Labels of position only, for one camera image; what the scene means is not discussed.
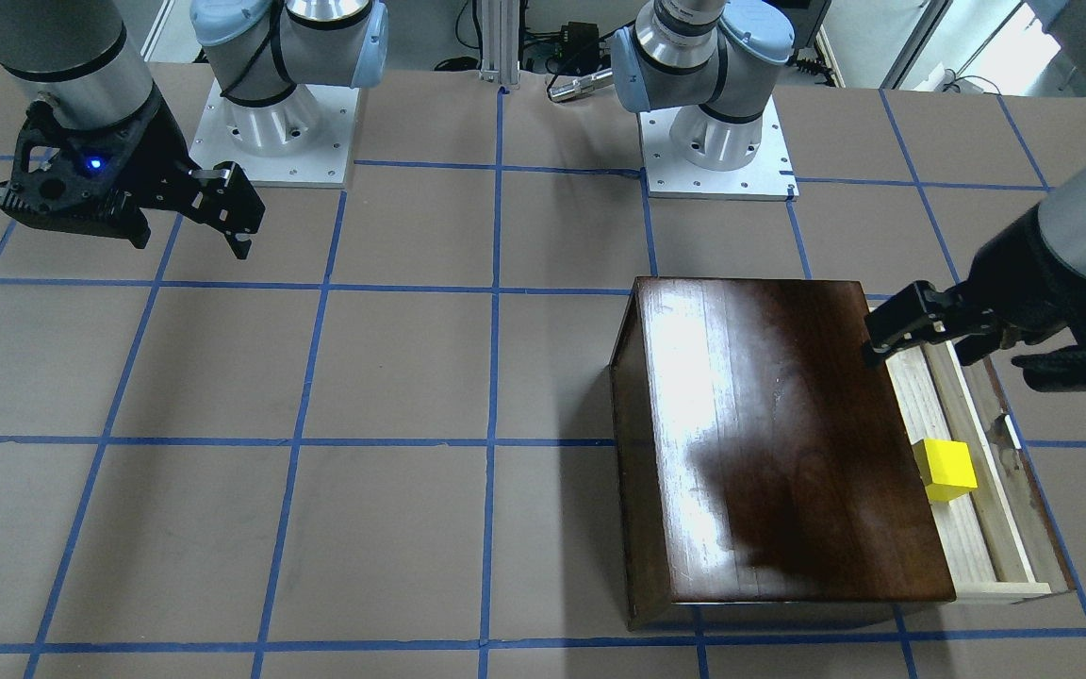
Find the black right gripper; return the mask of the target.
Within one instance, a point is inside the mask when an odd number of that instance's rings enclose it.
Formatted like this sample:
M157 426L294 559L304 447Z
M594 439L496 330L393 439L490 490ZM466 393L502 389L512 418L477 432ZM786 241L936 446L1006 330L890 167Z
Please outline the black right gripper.
M116 124L74 130L58 122L52 96L27 106L0 209L35 229L128 240L146 248L144 209L185 212L220 232L247 259L266 205L244 168L220 162L193 169L159 86Z

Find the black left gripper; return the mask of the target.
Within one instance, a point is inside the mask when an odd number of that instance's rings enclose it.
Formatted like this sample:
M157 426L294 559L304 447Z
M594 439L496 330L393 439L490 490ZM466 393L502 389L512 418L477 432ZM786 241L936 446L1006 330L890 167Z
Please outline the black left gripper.
M1075 344L1015 356L1012 364L1030 389L1086 391L1086 278L1047 248L1038 212L1030 208L982 246L964 282L938 290L915 280L866 314L866 364L876 367L905 349L971 335L954 345L969 366L1000 349L1041 344L1068 328ZM978 310L990 315L992 331L977 334Z

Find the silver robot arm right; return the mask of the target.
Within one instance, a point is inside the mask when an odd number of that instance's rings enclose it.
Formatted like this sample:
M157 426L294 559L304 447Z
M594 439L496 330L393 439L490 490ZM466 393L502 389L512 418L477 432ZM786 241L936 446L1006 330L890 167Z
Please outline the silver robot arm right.
M314 86L371 89L387 64L380 1L194 1L228 133L251 155L303 149L320 129ZM244 167L190 155L112 1L0 1L0 65L30 102L0 209L23 226L129 241L146 210L178 212L250 253L266 208Z

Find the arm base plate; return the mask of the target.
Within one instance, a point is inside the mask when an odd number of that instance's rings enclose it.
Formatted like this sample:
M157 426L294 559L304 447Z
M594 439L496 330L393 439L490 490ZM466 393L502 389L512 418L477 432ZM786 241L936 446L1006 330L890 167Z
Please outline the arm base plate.
M233 160L256 188L343 190L362 89L301 85L266 108L233 104L212 81L190 158L204 168Z
M637 113L651 198L788 201L800 196L775 100L745 124L702 108Z

